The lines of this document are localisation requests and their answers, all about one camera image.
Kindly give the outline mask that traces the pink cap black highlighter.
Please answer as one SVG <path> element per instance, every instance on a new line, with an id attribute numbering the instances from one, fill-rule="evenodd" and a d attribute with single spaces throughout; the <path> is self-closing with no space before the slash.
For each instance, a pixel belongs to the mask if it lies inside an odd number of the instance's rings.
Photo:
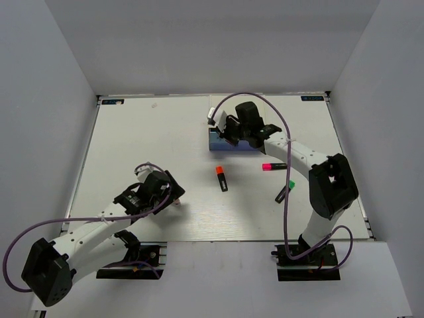
<path id="1" fill-rule="evenodd" d="M 288 168 L 287 164 L 284 163 L 263 163 L 263 171 L 274 171 L 274 170 L 286 170 Z"/>

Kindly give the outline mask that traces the green cap black highlighter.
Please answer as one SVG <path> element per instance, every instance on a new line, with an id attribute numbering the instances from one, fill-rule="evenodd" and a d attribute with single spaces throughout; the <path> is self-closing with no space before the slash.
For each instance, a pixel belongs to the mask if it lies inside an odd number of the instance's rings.
<path id="1" fill-rule="evenodd" d="M 290 180 L 288 185 L 285 185 L 282 190 L 278 193 L 274 201 L 278 204 L 284 201 L 287 193 L 289 193 L 295 187 L 295 182 Z"/>

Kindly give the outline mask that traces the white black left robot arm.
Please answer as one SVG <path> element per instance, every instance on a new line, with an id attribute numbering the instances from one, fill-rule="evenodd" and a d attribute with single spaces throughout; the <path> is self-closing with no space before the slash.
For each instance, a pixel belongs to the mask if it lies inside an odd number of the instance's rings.
<path id="1" fill-rule="evenodd" d="M 130 231 L 143 215 L 157 214 L 185 193 L 169 171 L 146 171 L 99 215 L 30 249 L 22 279 L 46 307 L 59 303 L 72 286 L 103 267 L 148 266 L 150 253 Z"/>

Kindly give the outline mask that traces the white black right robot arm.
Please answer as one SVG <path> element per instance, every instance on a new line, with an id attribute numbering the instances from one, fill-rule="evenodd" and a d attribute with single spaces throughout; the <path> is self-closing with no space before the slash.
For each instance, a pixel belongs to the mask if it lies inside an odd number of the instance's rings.
<path id="1" fill-rule="evenodd" d="M 299 252 L 285 252 L 290 260 L 316 263 L 323 256 L 322 246 L 338 230 L 340 216 L 358 198 L 347 158 L 340 153 L 329 156 L 310 149 L 295 141 L 287 127 L 264 123 L 251 101 L 237 105 L 235 110 L 235 115 L 220 108 L 209 110 L 208 123 L 218 130 L 220 138 L 233 146 L 246 141 L 261 153 L 284 161 L 287 172 L 295 170 L 308 181 L 312 214 L 299 236 Z"/>

